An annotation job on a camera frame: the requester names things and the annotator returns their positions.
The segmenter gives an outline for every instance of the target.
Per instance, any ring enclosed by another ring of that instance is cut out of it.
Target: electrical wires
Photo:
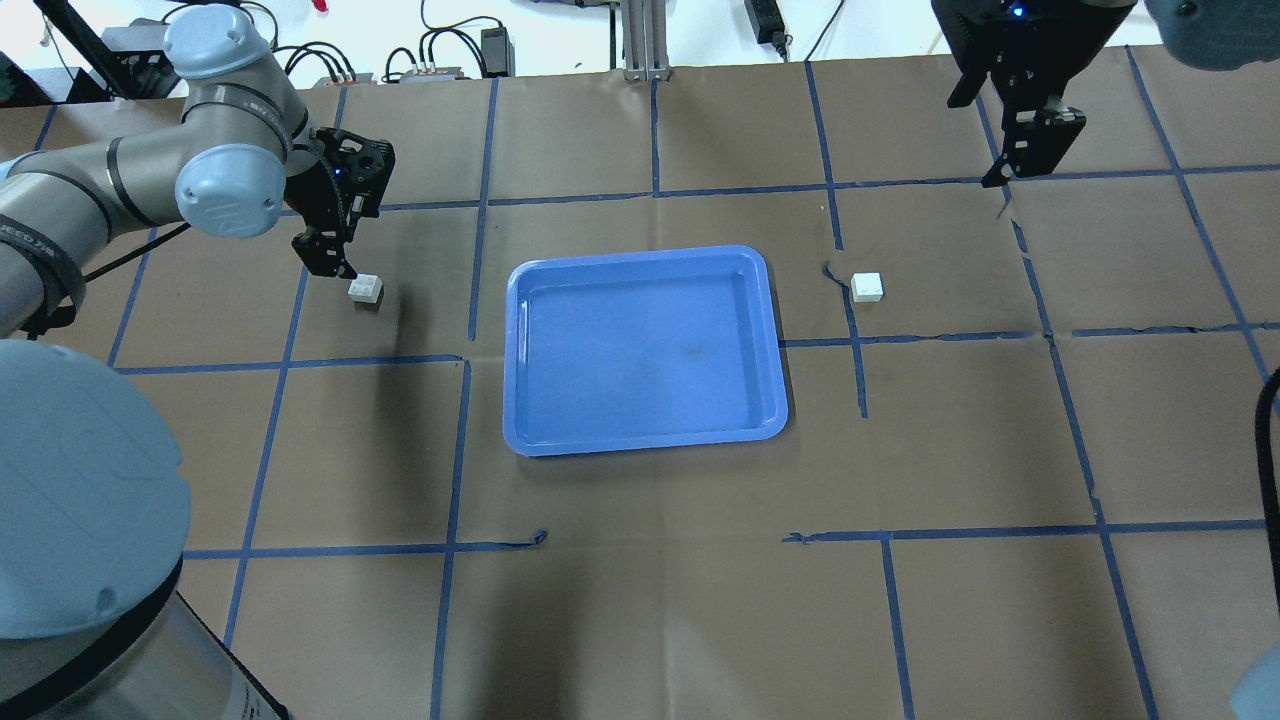
[[[404,74],[404,73],[392,72],[392,60],[394,60],[396,55],[399,55],[401,53],[408,56],[410,65],[413,67],[415,72],[417,70],[417,58],[413,56],[413,51],[410,50],[408,47],[397,47],[396,50],[392,50],[390,55],[387,56],[387,68],[383,72],[383,82],[397,83],[399,82],[399,78]]]
[[[818,40],[813,41],[813,47],[810,47],[809,49],[809,54],[804,56],[804,61],[805,63],[808,63],[809,59],[813,58],[813,54],[818,51],[818,45],[822,44],[822,38],[827,37],[827,31],[831,29],[831,26],[836,22],[836,18],[840,15],[840,12],[844,10],[844,9],[845,9],[845,0],[840,0],[840,4],[836,5],[836,10],[833,13],[831,13],[831,19],[827,20],[826,27],[823,27],[822,32],[818,35]]]
[[[431,29],[454,29],[454,28],[462,27],[462,26],[465,26],[467,23],[474,23],[476,20],[493,20],[493,22],[498,23],[498,27],[507,27],[507,26],[502,24],[502,20],[499,20],[498,18],[495,18],[493,15],[475,15],[474,18],[467,18],[465,20],[458,20],[458,22],[456,22],[453,24],[434,27],[434,26],[431,26],[431,23],[426,22],[426,0],[421,0],[419,3],[419,5],[417,5],[417,15],[422,20],[422,27],[425,27],[429,31],[431,31]]]
[[[422,37],[417,38],[417,59],[430,68],[435,67],[435,41],[444,35],[457,36],[458,40],[466,45],[471,56],[476,61],[476,67],[480,68],[480,77],[486,77],[489,74],[489,68],[485,67],[484,54],[480,53],[480,44],[475,41],[474,37],[462,32],[456,27],[440,27],[429,29],[422,33]]]

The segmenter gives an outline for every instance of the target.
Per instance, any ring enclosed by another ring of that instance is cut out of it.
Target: cable
[[[268,8],[266,5],[259,3],[257,0],[241,0],[241,5],[248,5],[251,8],[257,8],[259,10],[262,10],[264,13],[266,13],[266,17],[271,18],[271,47],[275,47],[276,45],[279,45],[280,44],[280,20],[279,20],[279,18],[275,17],[275,13],[273,13],[270,8]],[[248,10],[244,10],[244,13],[248,14],[250,18],[253,17],[252,14],[248,13]]]
[[[332,42],[325,42],[323,40],[312,40],[311,42],[303,42],[302,45],[300,45],[300,47],[306,47],[308,50],[316,46],[333,49],[333,51],[338,55],[338,58],[342,58],[342,64],[344,68],[347,68],[347,74],[351,76],[352,81],[356,79],[356,68],[351,65],[351,60],[347,59],[347,54],[343,53],[337,45]]]
[[[47,31],[50,26],[49,18],[45,15],[40,17],[45,19],[45,29]],[[76,90],[76,73],[73,73],[72,69],[67,67],[67,60],[63,58],[63,49],[60,45],[58,45],[58,36],[54,35],[52,32],[49,32],[49,40],[54,41],[54,53],[58,53],[58,61],[61,63],[63,69],[67,70],[67,77],[72,78],[72,86],[67,90],[67,95],[69,96]]]
[[[187,224],[187,223],[183,223],[183,224],[175,227],[174,229],[164,233],[163,236],[152,240],[151,242],[147,242],[142,247],[138,247],[137,250],[132,250],[129,252],[125,252],[124,255],[116,258],[115,260],[111,260],[106,265],[102,265],[101,268],[99,268],[99,269],[93,270],[92,273],[84,275],[84,282],[96,281],[97,278],[105,275],[106,273],[110,273],[111,270],[114,270],[114,269],[116,269],[116,268],[119,268],[122,265],[127,265],[132,260],[134,260],[137,258],[141,258],[142,255],[146,255],[147,252],[151,252],[156,247],[160,247],[161,245],[169,242],[170,240],[178,237],[179,234],[187,232],[188,229],[191,229],[191,225]]]
[[[285,50],[293,50],[293,55],[289,55],[289,59],[285,60],[284,63],[284,74],[292,73],[293,68],[296,68],[298,63],[301,63],[308,55],[315,55],[316,58],[320,58],[320,61],[324,63],[325,69],[329,70],[329,79],[332,82],[340,82],[338,79],[338,72],[334,69],[334,65],[338,63],[338,60],[332,55],[328,55],[321,50],[312,50],[310,47],[302,47],[298,45],[282,45],[275,50],[273,50],[271,53],[283,53]]]
[[[434,27],[431,23],[426,22],[426,0],[421,0],[419,3],[419,5],[417,5],[417,17],[419,17],[419,19],[422,20],[422,27],[425,27],[426,29],[453,29],[456,27],[461,27],[461,26],[465,26],[467,23],[474,23],[476,20],[493,20],[493,22],[498,23],[498,27],[507,27],[507,26],[502,24],[502,20],[499,20],[498,18],[495,18],[493,15],[476,15],[474,18],[467,18],[465,20],[458,20],[458,22],[456,22],[456,23],[453,23],[451,26]]]
[[[1271,550],[1271,579],[1276,588],[1276,607],[1280,609],[1280,500],[1276,497],[1276,469],[1271,455],[1271,409],[1280,391],[1280,369],[1258,395],[1253,413],[1253,439],[1258,451],[1258,484],[1262,489],[1262,516],[1266,518],[1267,547]]]
[[[609,69],[618,69],[618,6],[609,3]]]
[[[465,32],[462,32],[461,29],[457,29],[457,28],[429,29],[425,33],[422,33],[422,37],[417,38],[417,56],[419,56],[419,60],[424,65],[426,65],[426,64],[430,64],[431,67],[435,65],[435,40],[438,37],[440,37],[442,35],[445,35],[445,33],[448,33],[448,35],[456,35],[460,40],[462,40],[462,44],[466,45],[467,50],[471,51],[471,56],[475,58],[476,65],[480,67],[480,76],[481,77],[489,74],[489,68],[488,68],[488,65],[485,65],[485,61],[484,61],[484,54],[480,53],[480,45],[477,45],[476,41],[475,41],[475,38],[472,38],[470,35],[467,35],[467,33],[465,33]]]
[[[809,49],[809,54],[804,56],[805,63],[808,63],[809,59],[813,58],[813,54],[818,51],[818,45],[822,44],[822,38],[827,36],[827,31],[831,29],[832,23],[836,22],[836,18],[844,9],[845,9],[845,0],[840,0],[840,4],[836,5],[836,10],[831,13],[831,19],[827,20],[827,26],[822,28],[820,33],[818,33],[818,40],[813,42],[813,47]]]
[[[408,55],[410,64],[413,65],[415,70],[417,69],[417,58],[413,56],[413,51],[410,50],[408,47],[397,47],[396,50],[392,50],[390,55],[387,56],[387,68],[383,72],[383,82],[399,82],[398,79],[393,81],[392,76],[393,74],[394,76],[403,76],[404,74],[404,73],[393,73],[392,72],[392,60],[394,60],[396,55],[399,55],[401,53]]]
[[[484,61],[484,54],[480,53],[480,45],[477,45],[476,41],[470,35],[457,28],[440,28],[428,33],[431,36],[431,41],[426,44],[428,63],[430,63],[433,67],[435,65],[435,41],[436,38],[439,38],[445,33],[456,35],[460,40],[462,40],[462,44],[467,46],[467,50],[471,51],[471,56],[475,58],[476,65],[480,68],[480,77],[485,77],[489,74],[489,68]]]

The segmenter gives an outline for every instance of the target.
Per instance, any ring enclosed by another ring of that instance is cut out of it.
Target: plastic tray
[[[503,436],[516,452],[756,441],[786,423],[755,250],[534,260],[511,274]]]

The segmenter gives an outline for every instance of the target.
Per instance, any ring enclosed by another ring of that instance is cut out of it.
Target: blue tape line
[[[442,200],[436,202],[397,202],[394,205],[383,205],[383,213],[397,213],[401,210],[453,210],[453,209],[467,209],[479,208],[480,202],[476,200]]]
[[[659,168],[660,161],[658,158],[658,81],[649,81],[649,141],[653,150],[653,196],[658,197],[662,192],[662,182]]]
[[[45,138],[49,137],[49,128],[54,126],[54,115],[58,114],[58,105],[50,105],[49,111],[45,113],[45,124],[40,126],[40,135],[36,136],[36,146],[32,151],[40,150],[45,146]]]
[[[443,555],[440,543],[410,544],[353,544],[329,547],[260,547],[248,551],[248,557],[351,557],[357,555]]]
[[[147,242],[156,238],[156,228],[151,228]],[[124,332],[129,328],[129,318],[133,316],[133,305],[138,301],[138,290],[142,288],[142,274],[147,272],[150,254],[143,254],[138,260],[138,268],[133,270],[133,284],[129,286],[129,297],[124,301],[124,311],[120,313],[120,324],[115,328],[115,340],[111,341],[111,351],[106,356],[106,366],[114,368],[115,359],[120,355],[120,346],[124,345]]]
[[[865,420],[867,413],[867,374],[863,365],[863,341],[858,334],[858,318],[854,316],[854,302],[849,295],[849,287],[831,274],[831,265],[822,264],[822,274],[840,286],[840,299],[845,304],[845,324],[849,325],[849,345],[854,351],[854,382],[858,384],[858,411]]]
[[[1107,525],[1111,534],[1138,533],[1216,533],[1222,530],[1262,530],[1262,519],[1183,520],[1170,523],[1123,523]],[[1101,527],[1092,525],[1020,525],[1009,528],[922,528],[905,530],[828,530],[824,533],[791,533],[785,543],[813,544],[820,542],[932,541],[973,538],[1042,538],[1062,536],[1094,536]]]
[[[809,82],[809,101],[813,104],[813,120],[818,128],[818,147],[822,150],[822,173],[827,188],[827,208],[831,211],[831,233],[836,238],[836,250],[845,249],[840,232],[840,210],[836,208],[836,181],[831,169],[831,149],[827,146],[827,126],[822,119],[822,102],[818,100],[818,81],[813,77],[813,65],[804,64],[804,74]]]
[[[221,365],[161,365],[156,368],[116,368],[122,375],[188,375],[195,373],[244,373],[279,370],[280,363],[227,363]]]
[[[458,432],[453,445],[453,489],[449,496],[449,527],[445,536],[448,551],[444,553],[444,571],[440,578],[440,605],[435,620],[435,666],[431,680],[431,719],[440,717],[440,698],[444,685],[444,650],[449,630],[449,600],[453,593],[453,565],[457,559],[458,514],[462,505],[462,468],[467,448],[467,419],[471,411],[471,364],[462,365],[462,393],[458,398]],[[534,544],[547,537],[544,530],[535,534]]]
[[[1102,532],[1098,534],[1098,539],[1102,542],[1102,555],[1107,560],[1107,573],[1111,574],[1111,584],[1115,588],[1116,605],[1120,609],[1120,624],[1124,626],[1124,637],[1129,643],[1129,656],[1133,657],[1133,667],[1138,674],[1138,689],[1142,692],[1142,703],[1147,707],[1148,720],[1160,720],[1160,710],[1156,707],[1156,693],[1151,688],[1147,661],[1143,660],[1142,647],[1138,644],[1138,630],[1133,624],[1133,612],[1129,610],[1129,598],[1124,591],[1124,579],[1120,578],[1120,564],[1116,562],[1116,551],[1111,544],[1111,533],[1107,530],[1106,520],[1100,520],[1100,527]]]
[[[554,195],[548,197],[497,197],[489,201],[490,206],[507,205],[558,205],[562,202],[605,202],[611,200],[631,200],[634,197],[649,197],[648,192],[607,192],[600,195]]]
[[[1265,530],[1267,521],[1257,520],[1184,520],[1174,523],[1120,523],[1107,525],[1112,534],[1132,533],[1203,533],[1222,530]]]
[[[1208,236],[1208,228],[1204,227],[1204,220],[1201,218],[1199,209],[1196,206],[1196,199],[1192,197],[1192,188],[1187,184],[1187,177],[1183,173],[1181,165],[1178,163],[1178,155],[1174,152],[1174,146],[1169,140],[1169,135],[1165,132],[1164,123],[1160,122],[1160,115],[1156,113],[1156,105],[1151,101],[1151,94],[1147,91],[1147,82],[1142,78],[1142,70],[1138,68],[1138,60],[1133,56],[1133,49],[1125,46],[1125,55],[1129,56],[1129,69],[1133,72],[1133,79],[1138,83],[1138,95],[1142,97],[1142,104],[1147,106],[1147,113],[1151,115],[1151,124],[1156,128],[1156,136],[1160,137],[1160,145],[1165,149],[1165,155],[1169,156],[1169,164],[1174,169],[1174,177],[1178,179],[1178,187],[1183,192],[1183,200],[1187,202],[1187,210],[1192,215],[1192,222],[1196,224],[1196,232],[1199,233],[1201,243],[1204,246],[1204,254],[1208,255],[1208,261],[1213,265],[1213,273],[1217,274],[1217,282],[1222,286],[1222,292],[1226,295],[1226,301],[1231,306],[1231,313],[1235,314],[1235,322],[1240,324],[1242,332],[1244,333],[1244,342],[1249,346],[1249,352],[1253,354],[1253,361],[1257,364],[1258,373],[1263,379],[1271,375],[1266,361],[1262,359],[1262,350],[1258,348],[1257,341],[1253,338],[1253,333],[1249,331],[1249,322],[1244,316],[1244,307],[1240,305],[1240,300],[1235,296],[1235,290],[1231,288],[1231,281],[1226,277],[1226,269],[1222,268],[1222,261],[1217,256],[1217,251],[1213,249],[1213,241]]]
[[[338,110],[333,114],[333,127],[342,127],[342,115],[347,110],[347,86],[342,86],[338,90]]]
[[[444,697],[444,638],[448,635],[449,597],[453,594],[453,564],[457,555],[444,553],[444,571],[440,577],[440,606],[435,618],[435,657],[431,667],[431,720],[440,720],[440,701]]]
[[[325,357],[321,360],[292,360],[289,368],[349,368],[361,365],[424,365],[429,363],[461,363],[458,355],[404,355],[390,357]]]
[[[813,340],[783,340],[778,347],[844,347],[851,341],[847,337],[819,337]]]
[[[756,187],[712,187],[704,190],[663,190],[658,197],[713,197],[719,195],[769,195],[777,192],[817,192],[827,190],[827,183],[764,184]]]
[[[244,539],[241,543],[239,565],[236,568],[236,583],[232,585],[232,603],[227,612],[227,632],[223,643],[232,646],[236,639],[236,620],[239,616],[241,597],[244,592],[244,573],[248,569],[250,550],[253,547],[253,530],[257,528],[257,514],[262,503],[262,489],[266,486],[266,469],[271,462],[271,448],[275,445],[275,428],[280,420],[280,405],[284,402],[284,386],[289,378],[289,357],[293,355],[293,341],[298,334],[298,318],[302,315],[302,299],[307,290],[307,270],[298,270],[298,288],[293,296],[293,313],[289,316],[289,329],[284,337],[284,355],[279,364],[279,377],[275,380],[275,395],[271,398],[271,414],[266,421],[266,437],[262,441],[262,455],[257,464],[257,478],[253,482],[253,498],[248,506],[248,519],[244,521]]]
[[[1083,328],[1071,331],[1071,337],[1116,337],[1135,334],[1198,334],[1198,333],[1225,333],[1240,332],[1240,325],[1231,323],[1216,328],[1196,328],[1189,325],[1156,325],[1152,328]]]
[[[924,342],[924,341],[941,341],[941,342],[974,342],[984,340],[1027,340],[1029,337],[1036,337],[1036,333],[1030,331],[1010,331],[1010,332],[995,332],[995,333],[945,333],[936,336],[918,336],[918,334],[899,334],[899,336],[870,336],[861,338],[863,345],[900,345],[905,342]]]
[[[982,118],[982,127],[987,136],[987,146],[991,150],[992,159],[998,159],[1000,155],[996,150],[996,137],[991,129],[991,123],[987,120],[986,108],[982,105],[980,97],[978,99],[978,114]],[[1011,201],[1012,193],[1009,190],[1009,186],[1005,186],[1002,190],[1005,193],[1005,201]],[[1125,641],[1129,646],[1129,656],[1133,661],[1134,674],[1138,679],[1138,688],[1142,692],[1142,700],[1147,710],[1148,720],[1158,720],[1160,711],[1156,708],[1156,696],[1151,688],[1151,678],[1147,675],[1147,664],[1142,656],[1142,647],[1138,644],[1138,632],[1134,628],[1133,616],[1129,612],[1129,598],[1125,594],[1124,580],[1120,577],[1120,566],[1116,562],[1115,551],[1111,547],[1111,536],[1107,530],[1107,519],[1102,510],[1102,501],[1094,493],[1093,468],[1089,462],[1089,454],[1084,447],[1084,434],[1080,432],[1079,415],[1075,411],[1075,402],[1071,398],[1071,388],[1066,380],[1066,369],[1062,365],[1062,356],[1059,352],[1057,342],[1053,338],[1053,325],[1050,322],[1048,307],[1044,304],[1044,293],[1041,291],[1039,281],[1036,277],[1036,266],[1028,255],[1027,237],[1023,233],[1023,228],[1016,220],[1011,220],[1011,224],[1014,227],[1014,234],[1018,238],[1018,247],[1023,252],[1023,266],[1027,270],[1027,281],[1030,283],[1032,293],[1036,296],[1036,309],[1041,316],[1044,340],[1048,343],[1050,357],[1053,361],[1053,374],[1057,378],[1059,393],[1062,396],[1062,407],[1066,411],[1068,424],[1071,429],[1071,439],[1075,443],[1075,455],[1080,464],[1080,473],[1084,475],[1084,486],[1089,495],[1089,502],[1093,506],[1093,518],[1097,525],[1098,539],[1102,543],[1102,553],[1107,561],[1107,574],[1111,578],[1111,589],[1116,596],[1116,609],[1120,611],[1120,624],[1124,628]]]
[[[1274,173],[1280,165],[1221,165],[1216,168],[1181,168],[1187,176],[1217,176],[1231,173]]]
[[[906,665],[906,641],[902,637],[902,611],[897,602],[897,574],[893,571],[893,550],[888,539],[881,541],[881,560],[884,562],[884,593],[888,597],[888,621],[893,629],[893,655],[897,659],[897,684],[902,692],[902,716],[905,720],[915,720],[911,673]]]
[[[471,260],[471,310],[467,319],[467,340],[476,338],[476,320],[480,313],[480,269],[484,264],[484,231],[489,222],[489,172],[493,165],[493,127],[498,117],[498,78],[489,86],[489,117],[484,131],[484,159],[480,165],[480,210],[476,213],[476,247]]]
[[[184,550],[183,560],[239,560],[239,550]]]
[[[888,181],[846,181],[832,183],[836,190],[870,190],[876,187],[901,187],[906,184],[980,184],[979,177],[919,178]]]
[[[1030,176],[1025,178],[1010,178],[1009,182],[1044,182],[1065,179],[1114,179],[1114,178],[1164,178],[1174,174],[1172,170],[1096,170],[1092,173],[1053,173],[1048,176]]]
[[[456,552],[502,552],[509,550],[525,550],[538,547],[547,541],[548,532],[540,528],[530,536],[527,541],[520,542],[462,542],[454,547]],[[448,543],[403,543],[403,544],[334,544],[315,547],[257,547],[248,552],[230,548],[186,550],[182,556],[187,560],[238,560],[248,556],[251,560],[259,557],[348,557],[353,555],[444,555],[449,551]]]

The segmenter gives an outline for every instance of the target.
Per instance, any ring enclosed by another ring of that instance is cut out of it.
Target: white block
[[[383,278],[378,275],[356,275],[356,279],[351,281],[351,287],[347,288],[347,297],[370,305],[376,304],[381,293]]]
[[[850,287],[854,290],[854,302],[879,302],[879,299],[884,297],[879,273],[854,273]]]

